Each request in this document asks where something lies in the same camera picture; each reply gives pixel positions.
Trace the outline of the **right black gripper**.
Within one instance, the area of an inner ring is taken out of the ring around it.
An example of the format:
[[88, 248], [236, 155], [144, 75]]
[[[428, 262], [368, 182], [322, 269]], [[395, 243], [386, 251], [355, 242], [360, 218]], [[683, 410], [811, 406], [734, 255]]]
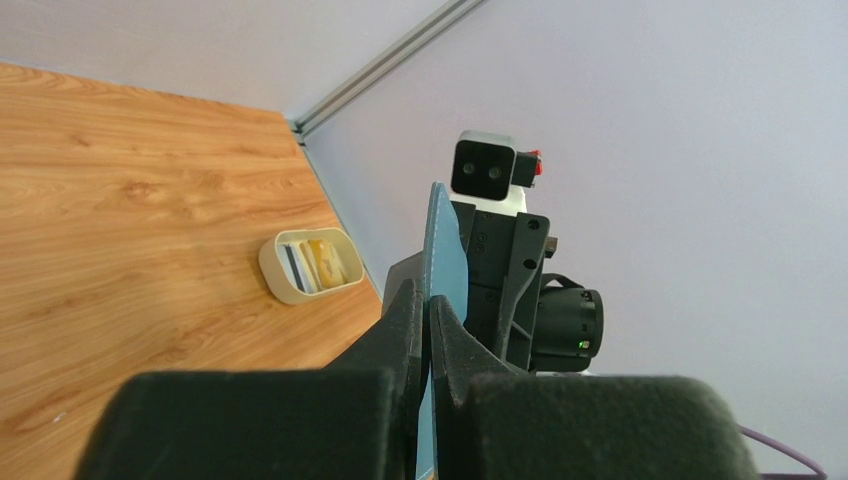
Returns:
[[[464, 326], [497, 359], [527, 371], [550, 221], [527, 213], [486, 212], [459, 201], [453, 207], [469, 270]], [[406, 280], [413, 280], [422, 292], [423, 270], [422, 251], [389, 268], [382, 314], [388, 312]]]

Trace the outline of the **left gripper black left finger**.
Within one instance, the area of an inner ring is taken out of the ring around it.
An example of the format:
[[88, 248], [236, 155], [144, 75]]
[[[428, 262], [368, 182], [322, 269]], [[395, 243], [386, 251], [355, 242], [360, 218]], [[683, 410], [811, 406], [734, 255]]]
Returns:
[[158, 371], [126, 381], [79, 479], [412, 479], [424, 389], [423, 293], [312, 370]]

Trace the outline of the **blue card holder wallet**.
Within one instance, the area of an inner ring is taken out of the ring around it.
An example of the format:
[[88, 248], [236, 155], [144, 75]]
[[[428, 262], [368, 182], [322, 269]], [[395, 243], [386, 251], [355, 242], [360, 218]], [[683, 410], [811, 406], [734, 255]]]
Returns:
[[[456, 211], [447, 187], [441, 182], [431, 186], [422, 250], [424, 306], [434, 296], [446, 297], [460, 320], [468, 311], [468, 261]], [[417, 479], [429, 479], [435, 473], [435, 420], [431, 368], [425, 368], [424, 390], [418, 417], [416, 452]]]

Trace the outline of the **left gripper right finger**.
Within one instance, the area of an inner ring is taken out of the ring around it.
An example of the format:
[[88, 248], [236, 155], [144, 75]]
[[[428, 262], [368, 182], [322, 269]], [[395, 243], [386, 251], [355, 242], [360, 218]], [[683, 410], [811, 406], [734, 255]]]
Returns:
[[535, 376], [429, 306], [441, 479], [755, 479], [727, 404], [679, 376]]

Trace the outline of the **gold VIP card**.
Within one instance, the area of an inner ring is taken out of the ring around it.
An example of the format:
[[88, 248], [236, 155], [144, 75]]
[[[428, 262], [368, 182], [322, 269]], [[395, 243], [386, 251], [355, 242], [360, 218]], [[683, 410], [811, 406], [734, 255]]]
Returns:
[[336, 247], [326, 240], [309, 240], [315, 275], [323, 289], [336, 288], [347, 282], [344, 265]]

